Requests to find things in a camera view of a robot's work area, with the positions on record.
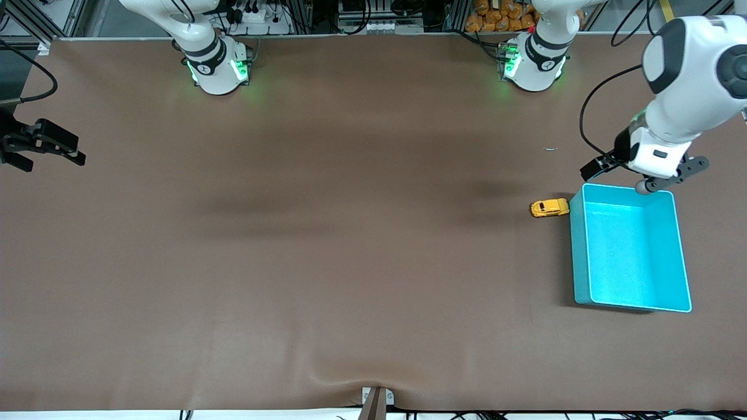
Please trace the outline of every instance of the metal frame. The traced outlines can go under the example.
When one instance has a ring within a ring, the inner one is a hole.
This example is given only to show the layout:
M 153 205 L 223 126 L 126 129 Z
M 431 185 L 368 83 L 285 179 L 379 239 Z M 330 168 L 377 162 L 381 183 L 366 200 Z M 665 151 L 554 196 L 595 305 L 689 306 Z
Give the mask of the metal frame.
M 88 0 L 73 0 L 62 29 L 47 16 L 32 0 L 7 0 L 5 13 L 23 28 L 30 36 L 8 37 L 6 42 L 16 48 L 35 49 L 38 44 L 46 47 L 53 40 L 62 37 L 75 36 L 81 24 L 81 13 Z
M 53 39 L 65 36 L 62 30 L 29 0 L 7 0 L 5 12 L 46 46 L 49 46 Z

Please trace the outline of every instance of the blue plastic bin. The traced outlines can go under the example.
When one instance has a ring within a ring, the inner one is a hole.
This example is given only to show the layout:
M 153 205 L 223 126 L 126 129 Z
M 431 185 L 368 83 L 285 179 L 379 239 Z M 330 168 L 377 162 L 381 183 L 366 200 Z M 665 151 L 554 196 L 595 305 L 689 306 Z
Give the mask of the blue plastic bin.
M 584 184 L 571 200 L 576 301 L 690 312 L 692 303 L 669 191 Z

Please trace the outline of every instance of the green led light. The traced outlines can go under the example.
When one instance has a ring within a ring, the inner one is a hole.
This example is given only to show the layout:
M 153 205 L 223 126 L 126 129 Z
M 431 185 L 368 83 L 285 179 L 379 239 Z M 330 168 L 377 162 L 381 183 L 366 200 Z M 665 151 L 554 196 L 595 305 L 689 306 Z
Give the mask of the green led light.
M 231 67 L 233 67 L 234 73 L 236 73 L 236 77 L 238 77 L 239 80 L 247 78 L 247 66 L 245 64 L 240 61 L 236 62 L 231 60 Z
M 189 71 L 190 73 L 192 73 L 192 80 L 194 80 L 195 83 L 199 83 L 197 81 L 197 75 L 194 74 L 194 69 L 192 68 L 192 64 L 189 61 L 187 61 L 187 67 L 189 67 Z
M 503 72 L 503 75 L 506 77 L 513 77 L 516 74 L 516 69 L 518 69 L 520 63 L 521 54 L 517 52 L 514 54 L 513 58 L 506 63 L 506 71 Z

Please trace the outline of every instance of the yellow toy car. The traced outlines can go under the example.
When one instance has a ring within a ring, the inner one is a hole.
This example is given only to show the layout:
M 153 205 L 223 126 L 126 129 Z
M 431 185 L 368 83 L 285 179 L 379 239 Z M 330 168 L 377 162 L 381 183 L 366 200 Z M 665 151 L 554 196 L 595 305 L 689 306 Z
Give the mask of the yellow toy car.
M 571 212 L 565 198 L 535 201 L 529 206 L 529 210 L 534 217 L 563 216 Z

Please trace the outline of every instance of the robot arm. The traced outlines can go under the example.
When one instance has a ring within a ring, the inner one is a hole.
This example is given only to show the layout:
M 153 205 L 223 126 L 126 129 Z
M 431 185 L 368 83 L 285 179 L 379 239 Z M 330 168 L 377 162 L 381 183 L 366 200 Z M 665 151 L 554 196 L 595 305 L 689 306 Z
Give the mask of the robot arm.
M 219 0 L 120 0 L 122 5 L 161 26 L 187 56 L 192 79 L 205 92 L 223 95 L 249 81 L 247 47 L 218 36 L 204 12 Z
M 608 153 L 581 170 L 585 180 L 625 163 L 644 175 L 647 194 L 708 165 L 686 155 L 703 132 L 747 106 L 747 20 L 738 15 L 688 16 L 664 25 L 643 52 L 643 74 L 656 94 Z
M 503 64 L 503 77 L 524 90 L 539 92 L 560 76 L 565 52 L 580 28 L 576 10 L 603 0 L 533 0 L 542 18 L 532 34 L 508 41 L 517 46 L 515 59 Z

